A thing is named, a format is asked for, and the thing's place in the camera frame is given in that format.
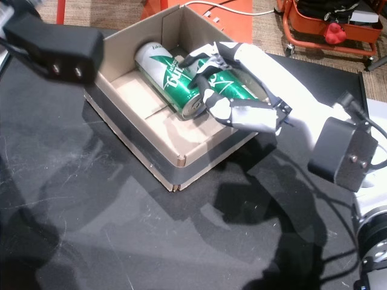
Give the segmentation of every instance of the can label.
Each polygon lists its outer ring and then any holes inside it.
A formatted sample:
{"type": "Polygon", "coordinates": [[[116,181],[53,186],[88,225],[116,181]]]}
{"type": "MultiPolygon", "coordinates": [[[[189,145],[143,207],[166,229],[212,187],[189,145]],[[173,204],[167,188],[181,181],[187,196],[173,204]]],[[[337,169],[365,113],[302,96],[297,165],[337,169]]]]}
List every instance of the can label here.
{"type": "MultiPolygon", "coordinates": [[[[205,64],[207,59],[197,60],[193,65],[187,68],[190,77],[193,77],[197,71],[205,64]]],[[[221,71],[213,74],[209,78],[211,88],[218,94],[227,98],[240,99],[258,99],[236,76],[230,71],[221,71]]]]}
{"type": "Polygon", "coordinates": [[[188,85],[192,80],[187,74],[184,73],[184,69],[178,66],[177,60],[168,56],[151,56],[154,59],[164,65],[166,65],[166,72],[164,74],[164,81],[162,87],[165,91],[174,92],[174,89],[184,89],[184,85],[188,85]]]}
{"type": "Polygon", "coordinates": [[[178,66],[177,60],[159,43],[147,43],[137,52],[139,70],[159,90],[184,119],[197,116],[204,110],[198,89],[188,89],[191,77],[178,66]]]}

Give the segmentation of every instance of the black cable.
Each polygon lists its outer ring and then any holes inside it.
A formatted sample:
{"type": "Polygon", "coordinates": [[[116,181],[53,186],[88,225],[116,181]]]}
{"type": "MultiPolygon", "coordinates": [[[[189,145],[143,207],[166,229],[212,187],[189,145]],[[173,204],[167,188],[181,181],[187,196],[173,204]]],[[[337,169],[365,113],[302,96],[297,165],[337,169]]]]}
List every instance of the black cable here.
{"type": "MultiPolygon", "coordinates": [[[[219,5],[224,5],[224,4],[230,3],[232,1],[236,1],[236,0],[227,0],[227,1],[224,1],[222,3],[219,3],[219,5]]],[[[203,15],[206,14],[207,12],[210,12],[214,8],[216,8],[216,6],[212,6],[211,8],[209,8],[206,12],[203,13],[203,15]]]]}
{"type": "Polygon", "coordinates": [[[6,41],[4,38],[0,37],[0,45],[5,47],[8,52],[11,54],[11,56],[14,56],[18,60],[20,60],[26,67],[32,69],[36,74],[47,77],[48,76],[48,70],[44,66],[40,66],[36,62],[34,62],[28,51],[16,47],[12,44],[10,44],[8,41],[6,41]]]}
{"type": "MultiPolygon", "coordinates": [[[[382,127],[380,127],[377,123],[375,123],[374,121],[372,121],[370,118],[368,118],[367,116],[365,117],[365,120],[372,126],[374,127],[375,129],[377,129],[386,139],[387,139],[387,132],[383,130],[382,127]]],[[[383,162],[379,163],[379,164],[371,164],[370,165],[370,169],[371,170],[378,170],[378,169],[382,169],[382,168],[385,168],[387,167],[387,159],[384,160],[383,162]]]]}

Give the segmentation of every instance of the red cart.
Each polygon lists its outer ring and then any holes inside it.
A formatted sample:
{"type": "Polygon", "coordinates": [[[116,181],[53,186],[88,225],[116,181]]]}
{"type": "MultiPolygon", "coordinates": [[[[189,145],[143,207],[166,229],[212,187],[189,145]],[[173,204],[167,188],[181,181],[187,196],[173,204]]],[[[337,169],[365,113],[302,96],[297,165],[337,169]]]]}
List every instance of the red cart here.
{"type": "MultiPolygon", "coordinates": [[[[373,1],[371,5],[377,13],[380,13],[386,1],[387,0],[373,1]]],[[[378,23],[373,24],[372,27],[363,27],[352,24],[340,24],[342,29],[346,32],[346,39],[358,42],[367,42],[369,43],[371,50],[362,50],[345,46],[307,42],[295,39],[292,33],[290,32],[290,26],[300,33],[324,36],[330,23],[320,19],[306,17],[300,14],[297,9],[297,3],[295,0],[277,0],[277,4],[279,11],[284,14],[283,25],[285,35],[288,40],[288,45],[285,51],[287,56],[293,54],[294,46],[299,46],[305,48],[317,48],[319,50],[332,50],[341,53],[352,53],[367,56],[369,63],[373,61],[372,56],[374,56],[377,52],[376,42],[383,29],[383,25],[380,20],[378,21],[378,23]]]]}

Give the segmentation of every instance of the black bag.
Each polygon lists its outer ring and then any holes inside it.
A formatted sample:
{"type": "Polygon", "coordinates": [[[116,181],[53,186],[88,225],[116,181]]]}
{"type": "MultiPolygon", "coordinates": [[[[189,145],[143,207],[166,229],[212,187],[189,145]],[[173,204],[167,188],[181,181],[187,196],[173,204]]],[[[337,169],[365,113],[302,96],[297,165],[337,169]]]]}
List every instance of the black bag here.
{"type": "Polygon", "coordinates": [[[298,0],[298,11],[308,17],[348,23],[359,0],[298,0]]]}

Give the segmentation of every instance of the white cable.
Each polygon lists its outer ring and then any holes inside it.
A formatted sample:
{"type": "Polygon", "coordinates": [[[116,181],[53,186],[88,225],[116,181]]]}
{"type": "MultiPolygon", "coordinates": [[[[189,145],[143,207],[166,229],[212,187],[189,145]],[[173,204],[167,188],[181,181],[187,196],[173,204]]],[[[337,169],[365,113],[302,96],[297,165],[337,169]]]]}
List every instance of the white cable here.
{"type": "Polygon", "coordinates": [[[266,14],[274,13],[274,10],[270,10],[270,11],[266,11],[266,12],[260,12],[260,13],[243,12],[243,11],[238,11],[238,10],[234,10],[234,9],[228,8],[228,7],[224,6],[224,5],[220,5],[220,4],[212,3],[212,2],[208,2],[208,1],[189,1],[189,2],[185,3],[183,6],[188,6],[188,5],[191,5],[191,4],[206,4],[206,5],[216,6],[216,7],[219,7],[220,9],[225,9],[225,10],[227,10],[229,12],[234,12],[234,13],[237,13],[237,14],[242,14],[242,15],[247,15],[247,16],[261,16],[261,15],[266,15],[266,14]]]}

